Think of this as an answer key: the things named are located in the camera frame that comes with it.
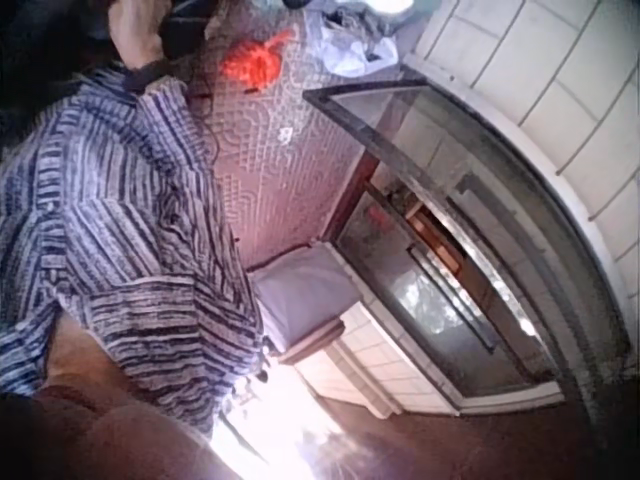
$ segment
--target white plastic bag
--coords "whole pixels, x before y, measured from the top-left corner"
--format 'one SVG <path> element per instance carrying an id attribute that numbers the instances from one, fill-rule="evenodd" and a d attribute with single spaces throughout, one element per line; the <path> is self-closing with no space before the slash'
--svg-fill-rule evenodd
<path id="1" fill-rule="evenodd" d="M 305 23 L 310 53 L 322 60 L 331 73 L 356 78 L 398 63 L 393 37 L 381 38 L 367 55 L 364 43 L 357 36 L 326 28 L 320 12 L 305 11 Z"/>

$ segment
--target blue striped shirt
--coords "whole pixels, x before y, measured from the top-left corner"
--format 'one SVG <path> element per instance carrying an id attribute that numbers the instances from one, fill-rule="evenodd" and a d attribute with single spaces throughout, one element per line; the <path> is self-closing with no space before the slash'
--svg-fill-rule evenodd
<path id="1" fill-rule="evenodd" d="M 33 393 L 62 309 L 165 414 L 209 433 L 262 323 L 212 152 L 173 78 L 100 71 L 0 163 L 0 389 Z"/>

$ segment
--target hand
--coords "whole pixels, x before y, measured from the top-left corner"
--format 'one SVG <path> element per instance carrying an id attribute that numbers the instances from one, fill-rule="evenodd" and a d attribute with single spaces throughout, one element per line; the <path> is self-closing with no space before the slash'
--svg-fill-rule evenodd
<path id="1" fill-rule="evenodd" d="M 137 70 L 164 58 L 160 23 L 171 0 L 116 0 L 109 8 L 109 31 L 125 66 Z"/>

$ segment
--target wristwatch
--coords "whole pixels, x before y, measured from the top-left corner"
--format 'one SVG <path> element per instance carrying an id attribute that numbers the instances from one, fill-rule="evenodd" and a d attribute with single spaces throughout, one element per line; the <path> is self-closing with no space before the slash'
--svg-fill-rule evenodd
<path id="1" fill-rule="evenodd" d="M 131 70 L 124 79 L 123 87 L 127 92 L 141 95 L 147 85 L 171 73 L 171 62 L 166 58 L 156 60 L 137 70 Z"/>

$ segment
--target red bag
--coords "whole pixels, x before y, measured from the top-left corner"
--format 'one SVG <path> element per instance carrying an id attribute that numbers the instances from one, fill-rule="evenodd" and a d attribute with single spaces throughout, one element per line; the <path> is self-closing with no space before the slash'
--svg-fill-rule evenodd
<path id="1" fill-rule="evenodd" d="M 264 43 L 245 40 L 233 47 L 222 62 L 222 73 L 241 81 L 249 89 L 262 89 L 279 76 L 282 58 L 274 51 L 293 36 L 291 30 L 280 32 Z"/>

